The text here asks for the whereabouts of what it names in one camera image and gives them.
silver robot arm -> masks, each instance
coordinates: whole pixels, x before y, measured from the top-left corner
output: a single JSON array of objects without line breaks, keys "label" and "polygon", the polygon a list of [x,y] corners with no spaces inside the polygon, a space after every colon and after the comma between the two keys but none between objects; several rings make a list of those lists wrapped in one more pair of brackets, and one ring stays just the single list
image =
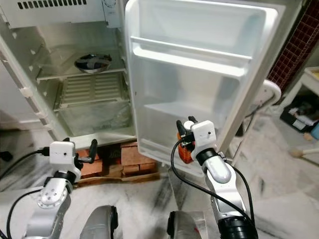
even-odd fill
[{"label": "silver robot arm", "polygon": [[[235,170],[216,152],[216,134],[214,124],[209,121],[197,122],[194,117],[184,124],[177,121],[182,147],[188,147],[191,158],[197,159],[205,174],[205,180],[211,192],[226,199],[246,212],[243,200],[236,188]],[[215,220],[223,239],[257,239],[257,231],[240,212],[230,205],[211,196],[211,205]],[[167,232],[172,239],[198,238],[194,226],[181,227],[190,222],[184,212],[171,212]]]},{"label": "silver robot arm", "polygon": [[28,222],[23,239],[58,239],[63,226],[63,217],[68,210],[72,184],[81,178],[82,162],[92,163],[97,141],[91,145],[92,156],[79,158],[73,142],[53,142],[50,145],[50,164],[55,171],[47,178],[44,188],[36,199],[38,207]]}]

marble floor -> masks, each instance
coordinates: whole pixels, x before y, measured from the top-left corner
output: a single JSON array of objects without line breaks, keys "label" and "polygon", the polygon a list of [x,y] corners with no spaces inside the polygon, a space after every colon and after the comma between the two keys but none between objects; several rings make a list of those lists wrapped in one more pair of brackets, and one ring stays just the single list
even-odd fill
[{"label": "marble floor", "polygon": [[[39,147],[48,146],[52,141],[49,135],[41,130],[7,132],[1,135],[0,140],[0,150],[9,150],[17,158]],[[238,141],[234,140],[231,148],[237,144]],[[302,134],[276,117],[261,116],[254,125],[236,167],[246,176],[250,185],[260,239],[319,238],[319,155],[295,159],[288,154],[288,149],[294,146],[309,148],[316,145],[317,142],[305,141]],[[7,165],[1,161],[0,172],[5,170]],[[15,195],[12,190],[39,186],[48,175],[50,167],[46,158],[30,159],[0,181],[0,191],[5,191],[0,193],[0,198],[7,197],[6,204],[9,205],[9,198]],[[200,184],[204,182],[202,178],[189,175],[186,177]],[[238,189],[248,205],[244,185],[241,180],[237,181]],[[192,212],[203,238],[219,238],[209,196],[182,184],[170,169],[156,182],[105,184],[77,189],[73,194],[75,202],[72,201],[74,206],[71,206],[81,207],[83,204],[83,214],[88,215],[94,206],[112,203],[118,198],[121,214],[127,216],[120,218],[124,225],[116,238],[167,238],[164,233],[166,220],[169,212],[173,210]],[[86,195],[93,200],[93,204],[89,204]],[[1,202],[2,199],[0,228],[4,228],[1,223],[5,221],[2,211],[6,209]],[[68,231],[77,220],[85,223],[85,217],[81,217],[79,212],[73,217],[69,214],[66,216],[68,221],[62,238],[77,238],[76,233],[68,234]],[[145,218],[150,222],[150,227],[142,226],[145,224]],[[141,226],[133,227],[132,220],[139,222]],[[17,223],[23,229],[25,222],[18,220]]]}]

refrigerator shelf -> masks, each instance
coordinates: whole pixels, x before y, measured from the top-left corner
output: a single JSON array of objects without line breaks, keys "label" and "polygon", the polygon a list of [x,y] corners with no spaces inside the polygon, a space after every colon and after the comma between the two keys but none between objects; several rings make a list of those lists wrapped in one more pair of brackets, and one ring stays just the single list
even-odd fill
[{"label": "refrigerator shelf", "polygon": [[121,73],[67,78],[60,84],[54,111],[73,136],[132,126],[131,105]]},{"label": "refrigerator shelf", "polygon": [[60,78],[64,80],[67,77],[75,76],[87,76],[88,73],[80,71],[74,66],[74,62],[87,54],[90,53],[99,53],[105,55],[111,55],[112,62],[106,71],[96,73],[96,74],[105,74],[105,73],[114,73],[114,72],[124,72],[126,69],[124,67],[123,60],[120,57],[118,49],[112,50],[85,50],[85,51],[76,51],[76,50],[64,50],[64,49],[55,49],[49,55],[39,56],[35,60],[35,64],[41,68],[37,81],[50,80]]},{"label": "refrigerator shelf", "polygon": [[115,143],[122,143],[127,141],[136,140],[134,126],[126,128],[118,128],[113,130],[102,130],[91,134],[79,135],[70,137],[71,142],[76,142],[75,146],[77,150],[87,149],[88,142],[92,142],[94,139],[98,139],[99,146],[109,145]]},{"label": "refrigerator shelf", "polygon": [[127,101],[122,73],[68,77],[60,87],[54,110],[96,102]]}]

refrigerator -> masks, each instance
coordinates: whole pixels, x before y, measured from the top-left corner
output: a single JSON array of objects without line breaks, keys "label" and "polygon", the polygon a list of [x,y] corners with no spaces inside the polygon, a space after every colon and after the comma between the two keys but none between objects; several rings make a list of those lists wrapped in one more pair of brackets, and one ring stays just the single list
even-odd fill
[{"label": "refrigerator", "polygon": [[[0,57],[54,140],[137,139],[169,164],[176,120],[214,123],[225,151],[302,0],[0,0]],[[89,74],[74,62],[112,58]],[[176,167],[201,175],[199,164]]]}]

door shelf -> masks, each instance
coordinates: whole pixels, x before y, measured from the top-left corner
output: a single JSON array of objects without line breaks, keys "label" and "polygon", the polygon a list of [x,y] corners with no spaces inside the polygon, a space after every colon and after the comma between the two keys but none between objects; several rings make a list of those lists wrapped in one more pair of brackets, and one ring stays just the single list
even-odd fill
[{"label": "door shelf", "polygon": [[75,143],[76,150],[87,149],[88,142],[96,139],[99,146],[122,143],[130,140],[135,140],[134,127],[118,128],[114,130],[102,130],[99,132],[70,137],[70,141]]},{"label": "door shelf", "polygon": [[99,54],[110,54],[112,57],[112,62],[106,71],[96,73],[114,73],[114,72],[125,72],[125,66],[123,60],[120,57],[118,49],[112,50],[65,50],[65,49],[55,49],[50,55],[39,56],[35,64],[38,65],[41,70],[37,76],[37,81],[50,80],[60,78],[62,80],[67,77],[75,76],[87,76],[88,73],[80,71],[74,66],[74,62],[87,54],[99,53]]},{"label": "door shelf", "polygon": [[215,72],[241,78],[252,60],[251,56],[173,44],[131,36],[133,53],[141,58]]},{"label": "door shelf", "polygon": [[196,116],[199,121],[212,120],[214,122],[215,129],[218,129],[222,125],[221,119],[219,119],[218,112],[215,112],[213,118],[207,117],[210,112],[207,109],[200,108],[198,106],[192,106],[183,102],[169,102],[160,104],[148,104],[144,105],[145,109],[150,112],[160,112],[163,115],[174,116],[180,120],[187,120],[189,115]]}]

